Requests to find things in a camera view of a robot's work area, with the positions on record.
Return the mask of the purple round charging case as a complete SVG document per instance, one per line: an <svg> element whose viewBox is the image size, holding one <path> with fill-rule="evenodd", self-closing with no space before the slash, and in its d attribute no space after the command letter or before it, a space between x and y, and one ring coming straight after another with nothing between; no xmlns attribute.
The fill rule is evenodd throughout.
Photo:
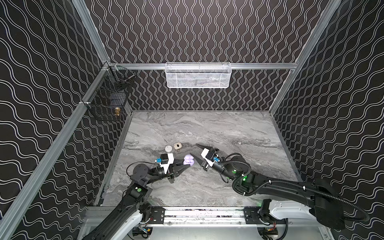
<svg viewBox="0 0 384 240"><path fill-rule="evenodd" d="M195 163L195 159L192 155L190 155L190 154L185 155L183 165L192 166L194 163Z"/></svg>

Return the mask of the beige earbud charging case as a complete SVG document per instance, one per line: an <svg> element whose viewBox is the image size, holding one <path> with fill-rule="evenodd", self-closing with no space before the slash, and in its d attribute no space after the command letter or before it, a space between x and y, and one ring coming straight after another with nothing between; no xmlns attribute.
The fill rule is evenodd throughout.
<svg viewBox="0 0 384 240"><path fill-rule="evenodd" d="M174 144L174 149L175 150L180 150L183 147L182 143L175 143Z"/></svg>

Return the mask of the white round charging case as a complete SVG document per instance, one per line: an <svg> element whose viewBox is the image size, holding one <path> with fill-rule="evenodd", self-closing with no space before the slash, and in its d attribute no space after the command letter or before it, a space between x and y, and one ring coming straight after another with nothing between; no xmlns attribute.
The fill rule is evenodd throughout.
<svg viewBox="0 0 384 240"><path fill-rule="evenodd" d="M171 146L171 145L167 145L166 147L165 147L165 151L166 151L166 153L171 153L172 151L173 151L173 146Z"/></svg>

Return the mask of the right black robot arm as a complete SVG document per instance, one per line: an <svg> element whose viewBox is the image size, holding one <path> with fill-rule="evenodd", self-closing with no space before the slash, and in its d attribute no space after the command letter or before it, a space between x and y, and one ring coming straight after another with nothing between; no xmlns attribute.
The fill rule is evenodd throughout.
<svg viewBox="0 0 384 240"><path fill-rule="evenodd" d="M202 150L193 157L205 170L213 169L224 180L232 183L235 193L250 197L256 194L275 196L302 204L309 216L318 223L335 230L343 230L346 222L368 222L370 214L361 207L344 200L328 183L321 179L294 182L267 177L252 170L240 153L219 156L219 149L197 145Z"/></svg>

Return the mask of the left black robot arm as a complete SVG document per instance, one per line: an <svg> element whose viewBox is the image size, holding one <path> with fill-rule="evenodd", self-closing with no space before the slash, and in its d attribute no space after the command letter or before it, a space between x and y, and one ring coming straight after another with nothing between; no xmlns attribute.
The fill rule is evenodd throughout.
<svg viewBox="0 0 384 240"><path fill-rule="evenodd" d="M151 204L148 198L153 189L150 184L166 179L171 184L191 164L174 159L172 154L161 155L153 162L139 161L132 174L131 183L123 192L118 205L84 240L123 240L132 229L151 220Z"/></svg>

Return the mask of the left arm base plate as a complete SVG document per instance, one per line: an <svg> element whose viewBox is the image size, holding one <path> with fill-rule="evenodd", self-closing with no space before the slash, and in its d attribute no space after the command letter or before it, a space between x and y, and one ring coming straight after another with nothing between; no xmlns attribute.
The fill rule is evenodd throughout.
<svg viewBox="0 0 384 240"><path fill-rule="evenodd" d="M163 224L165 218L165 208L162 207L149 207L148 210L145 210L142 220L144 224Z"/></svg>

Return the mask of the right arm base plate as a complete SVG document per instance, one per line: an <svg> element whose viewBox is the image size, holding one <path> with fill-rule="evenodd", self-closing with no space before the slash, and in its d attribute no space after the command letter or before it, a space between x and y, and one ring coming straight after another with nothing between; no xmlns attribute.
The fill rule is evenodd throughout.
<svg viewBox="0 0 384 240"><path fill-rule="evenodd" d="M286 220L278 220L272 217L266 210L260 207L246 207L243 210L247 225L273 226L274 224L283 225Z"/></svg>

